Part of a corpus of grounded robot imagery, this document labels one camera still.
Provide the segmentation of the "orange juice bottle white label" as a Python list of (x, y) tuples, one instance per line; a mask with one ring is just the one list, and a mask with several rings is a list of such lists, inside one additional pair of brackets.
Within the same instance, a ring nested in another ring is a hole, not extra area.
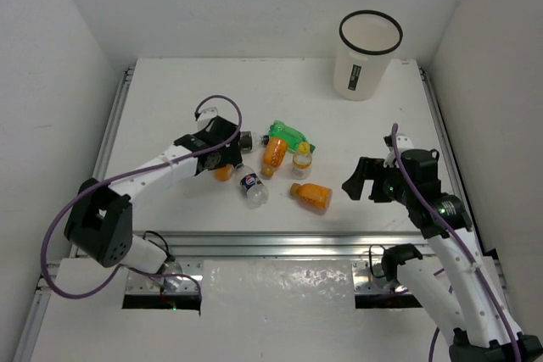
[(234, 167), (232, 164), (227, 164), (213, 171), (214, 177), (221, 182), (229, 181), (232, 178)]

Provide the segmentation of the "clear Pepsi bottle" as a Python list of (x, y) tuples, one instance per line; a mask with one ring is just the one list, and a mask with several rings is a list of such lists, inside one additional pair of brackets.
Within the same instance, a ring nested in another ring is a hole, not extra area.
[(235, 177), (250, 208), (256, 209), (267, 203), (268, 189), (251, 167), (239, 164), (235, 167)]

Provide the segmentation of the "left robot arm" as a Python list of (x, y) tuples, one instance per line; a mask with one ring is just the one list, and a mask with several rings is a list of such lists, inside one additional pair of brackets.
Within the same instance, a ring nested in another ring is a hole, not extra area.
[(238, 126), (216, 116), (196, 133), (175, 140), (127, 178), (107, 185), (94, 178), (85, 181), (80, 191), (90, 192), (70, 211), (64, 236), (104, 268), (123, 265), (145, 274), (159, 273), (169, 255), (133, 233), (135, 215), (181, 181), (240, 164), (238, 140)]

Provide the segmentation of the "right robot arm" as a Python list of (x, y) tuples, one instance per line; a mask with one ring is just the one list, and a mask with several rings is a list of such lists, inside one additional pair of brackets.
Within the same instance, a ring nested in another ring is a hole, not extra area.
[(462, 201), (441, 190), (438, 160), (437, 151), (422, 149), (408, 149), (397, 159), (361, 157), (342, 188), (358, 200), (365, 181), (372, 181), (370, 200), (404, 205), (434, 251), (447, 287), (412, 244), (385, 249), (381, 267), (387, 281), (406, 287), (430, 315), (450, 360), (534, 361), (542, 355), (542, 344), (523, 332), (499, 298)]

